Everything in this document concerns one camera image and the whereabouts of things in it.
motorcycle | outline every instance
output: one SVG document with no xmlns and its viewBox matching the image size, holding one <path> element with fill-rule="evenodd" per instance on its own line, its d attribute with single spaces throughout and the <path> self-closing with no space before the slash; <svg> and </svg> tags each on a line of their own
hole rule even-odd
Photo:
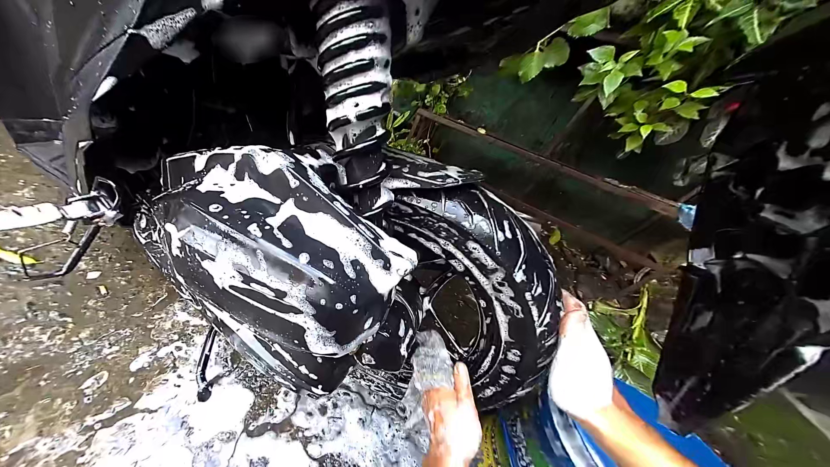
<svg viewBox="0 0 830 467">
<path fill-rule="evenodd" d="M 601 6 L 0 2 L 0 120 L 71 192 L 64 205 L 0 211 L 0 229 L 66 221 L 51 242 L 76 244 L 66 264 L 23 265 L 31 278 L 55 278 L 102 228 L 132 226 L 212 324 L 200 400 L 218 333 L 287 387 L 322 395 L 351 374 L 401 397 L 413 335 L 432 327 L 470 367 L 478 406 L 502 406 L 530 391 L 554 354 L 554 265 L 525 221 L 476 184 L 481 174 L 384 145 L 392 79 L 492 64 Z M 803 23 L 753 51 L 733 76 L 755 91 L 707 133 L 710 148 L 722 131 L 714 151 L 732 162 L 710 164 L 654 385 L 678 430 L 744 406 L 830 345 L 830 297 L 817 285 L 827 157 L 794 149 L 827 145 L 811 140 L 826 131 L 826 57 L 788 52 L 825 50 L 815 47 L 825 26 Z M 758 130 L 769 116 L 778 119 Z M 792 154 L 778 155 L 784 142 Z M 784 179 L 798 192 L 792 177 L 810 183 L 798 202 L 775 195 Z M 86 231 L 74 240 L 78 224 Z M 472 332 L 436 305 L 459 281 L 474 304 Z"/>
<path fill-rule="evenodd" d="M 426 326 L 470 367 L 480 408 L 530 391 L 552 360 L 561 308 L 543 244 L 476 185 L 480 173 L 385 146 L 393 59 L 412 68 L 456 50 L 457 34 L 424 36 L 433 10 L 444 27 L 480 18 L 448 19 L 457 6 L 440 12 L 434 1 L 288 3 L 2 7 L 5 18 L 37 17 L 59 51 L 51 79 L 65 85 L 52 88 L 53 109 L 4 101 L 3 123 L 74 191 L 62 206 L 5 209 L 3 228 L 65 220 L 71 238 L 88 225 L 62 268 L 27 276 L 68 274 L 102 228 L 131 224 L 212 324 L 200 401 L 219 333 L 292 390 L 328 394 L 351 374 L 401 398 Z M 504 36 L 518 30 L 504 28 L 510 17 L 534 7 L 489 2 L 483 12 L 501 15 L 493 28 Z M 463 339 L 436 305 L 453 279 L 477 315 Z"/>
</svg>

black tire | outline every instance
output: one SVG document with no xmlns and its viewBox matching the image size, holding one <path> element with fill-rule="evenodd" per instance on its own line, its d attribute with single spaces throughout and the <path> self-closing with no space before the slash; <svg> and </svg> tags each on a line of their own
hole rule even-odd
<svg viewBox="0 0 830 467">
<path fill-rule="evenodd" d="M 463 355 L 481 410 L 531 389 L 553 359 L 561 292 L 554 264 L 535 232 L 509 206 L 475 185 L 396 192 L 386 222 L 392 235 L 424 258 L 445 263 L 430 293 L 461 275 L 479 303 L 479 336 Z"/>
</svg>

rear shock absorber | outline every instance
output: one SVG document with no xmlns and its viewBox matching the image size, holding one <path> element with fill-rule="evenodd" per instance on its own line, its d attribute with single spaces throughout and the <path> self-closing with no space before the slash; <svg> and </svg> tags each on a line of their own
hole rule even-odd
<svg viewBox="0 0 830 467">
<path fill-rule="evenodd" d="M 392 110 L 388 9 L 384 0 L 318 0 L 312 8 L 333 159 L 346 168 L 342 188 L 353 190 L 355 207 L 369 216 L 392 200 L 380 186 L 388 173 L 383 123 Z"/>
</svg>

blue bucket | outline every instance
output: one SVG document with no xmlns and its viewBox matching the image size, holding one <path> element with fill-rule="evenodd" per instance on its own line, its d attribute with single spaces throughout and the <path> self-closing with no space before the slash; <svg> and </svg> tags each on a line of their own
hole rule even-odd
<svg viewBox="0 0 830 467">
<path fill-rule="evenodd" d="M 615 383 L 632 410 L 686 458 L 700 467 L 727 466 L 699 436 L 680 436 L 658 423 L 657 403 L 651 397 L 621 380 L 615 380 Z M 500 413 L 510 467 L 534 465 L 533 453 L 529 452 L 532 449 L 529 449 L 527 443 L 530 438 L 533 439 L 533 447 L 541 452 L 548 465 L 616 467 L 617 464 L 579 422 L 551 402 L 546 388 L 543 388 L 539 395 L 537 409 L 538 412 L 530 417 L 526 416 L 523 420 L 519 416 L 505 416 L 505 412 Z M 536 464 L 539 463 L 539 455 L 539 452 L 535 453 Z"/>
</svg>

human hand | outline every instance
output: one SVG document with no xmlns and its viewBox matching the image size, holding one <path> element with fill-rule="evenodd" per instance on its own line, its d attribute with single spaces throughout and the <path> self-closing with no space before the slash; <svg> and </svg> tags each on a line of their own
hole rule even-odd
<svg viewBox="0 0 830 467">
<path fill-rule="evenodd" d="M 585 304 L 564 290 L 562 303 L 559 348 L 550 369 L 548 394 L 560 409 L 591 422 L 612 404 L 611 362 Z"/>
<path fill-rule="evenodd" d="M 454 389 L 437 387 L 423 394 L 430 433 L 429 452 L 423 461 L 426 467 L 466 467 L 481 443 L 481 423 L 466 365 L 456 363 L 453 380 Z"/>
</svg>

